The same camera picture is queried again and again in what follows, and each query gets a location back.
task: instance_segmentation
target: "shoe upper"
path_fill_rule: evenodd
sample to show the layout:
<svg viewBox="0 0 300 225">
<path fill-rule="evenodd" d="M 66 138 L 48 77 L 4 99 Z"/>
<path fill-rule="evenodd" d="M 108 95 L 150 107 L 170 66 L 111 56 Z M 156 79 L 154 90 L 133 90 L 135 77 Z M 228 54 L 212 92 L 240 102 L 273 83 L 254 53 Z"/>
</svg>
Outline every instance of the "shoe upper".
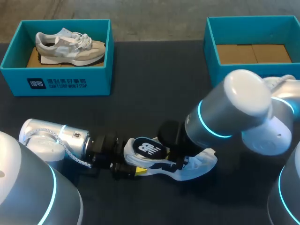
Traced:
<svg viewBox="0 0 300 225">
<path fill-rule="evenodd" d="M 87 34 L 70 32 L 63 28 L 53 35 L 36 34 L 37 51 L 43 56 L 65 57 L 73 60 L 91 60 L 105 54 L 105 44 L 93 41 Z"/>
</svg>

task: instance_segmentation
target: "white sneaker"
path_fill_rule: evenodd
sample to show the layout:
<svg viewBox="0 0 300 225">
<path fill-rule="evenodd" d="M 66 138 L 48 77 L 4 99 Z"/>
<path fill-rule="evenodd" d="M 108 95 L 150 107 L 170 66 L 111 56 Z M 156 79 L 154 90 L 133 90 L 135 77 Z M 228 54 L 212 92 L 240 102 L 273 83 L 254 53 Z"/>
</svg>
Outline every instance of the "white sneaker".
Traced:
<svg viewBox="0 0 300 225">
<path fill-rule="evenodd" d="M 36 47 L 42 64 L 86 66 L 100 60 L 105 54 L 103 42 L 92 41 L 87 34 L 70 32 L 65 28 L 53 35 L 37 33 Z"/>
<path fill-rule="evenodd" d="M 124 147 L 124 159 L 127 164 L 147 169 L 141 176 L 150 176 L 162 173 L 178 181 L 191 180 L 208 173 L 217 163 L 213 149 L 204 149 L 198 155 L 189 157 L 187 164 L 176 169 L 176 163 L 167 159 L 150 159 L 138 154 L 134 149 L 134 138 L 130 138 Z"/>
</svg>

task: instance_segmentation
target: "shoe heel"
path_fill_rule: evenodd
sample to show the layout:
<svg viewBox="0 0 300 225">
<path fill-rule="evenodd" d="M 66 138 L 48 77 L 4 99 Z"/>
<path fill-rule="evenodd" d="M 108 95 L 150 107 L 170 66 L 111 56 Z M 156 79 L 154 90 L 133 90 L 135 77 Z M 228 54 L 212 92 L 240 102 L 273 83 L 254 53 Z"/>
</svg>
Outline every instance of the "shoe heel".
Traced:
<svg viewBox="0 0 300 225">
<path fill-rule="evenodd" d="M 41 63 L 42 64 L 59 64 L 55 57 L 50 57 L 50 56 L 42 56 L 41 57 Z"/>
</svg>

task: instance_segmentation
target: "beige sneaker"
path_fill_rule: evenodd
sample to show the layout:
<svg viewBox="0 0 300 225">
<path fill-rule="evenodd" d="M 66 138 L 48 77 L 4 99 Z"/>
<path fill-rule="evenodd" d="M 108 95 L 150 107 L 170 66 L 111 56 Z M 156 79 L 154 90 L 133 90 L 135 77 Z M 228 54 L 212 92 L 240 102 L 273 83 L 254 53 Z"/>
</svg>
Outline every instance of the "beige sneaker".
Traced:
<svg viewBox="0 0 300 225">
<path fill-rule="evenodd" d="M 42 64 L 71 63 L 86 66 L 100 60 L 105 54 L 105 44 L 92 41 L 87 34 L 70 32 L 63 28 L 53 35 L 36 34 L 36 47 Z"/>
</svg>

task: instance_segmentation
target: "cable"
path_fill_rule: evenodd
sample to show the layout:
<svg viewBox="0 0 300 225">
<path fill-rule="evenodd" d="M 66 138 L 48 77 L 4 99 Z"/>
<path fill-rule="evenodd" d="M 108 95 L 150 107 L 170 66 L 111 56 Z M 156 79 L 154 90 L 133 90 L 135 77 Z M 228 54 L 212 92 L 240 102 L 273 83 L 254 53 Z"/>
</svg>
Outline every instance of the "cable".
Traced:
<svg viewBox="0 0 300 225">
<path fill-rule="evenodd" d="M 30 131 L 28 133 L 28 135 L 26 135 L 26 138 L 25 140 L 23 141 L 23 145 L 27 145 L 28 143 L 28 140 L 37 132 L 40 132 L 40 131 L 44 131 L 44 132 L 48 132 L 49 134 L 51 134 L 57 141 L 60 145 L 63 146 L 64 150 L 66 151 L 67 155 L 70 156 L 71 159 L 73 159 L 75 162 L 83 165 L 83 166 L 86 166 L 88 168 L 92 168 L 92 165 L 89 164 L 88 162 L 84 162 L 80 159 L 78 159 L 76 156 L 74 156 L 70 150 L 67 148 L 67 146 L 64 144 L 64 142 L 61 140 L 61 138 L 56 134 L 54 133 L 53 131 L 49 130 L 49 129 L 46 129 L 46 128 L 38 128 L 38 129 L 34 129 L 32 131 Z"/>
</svg>

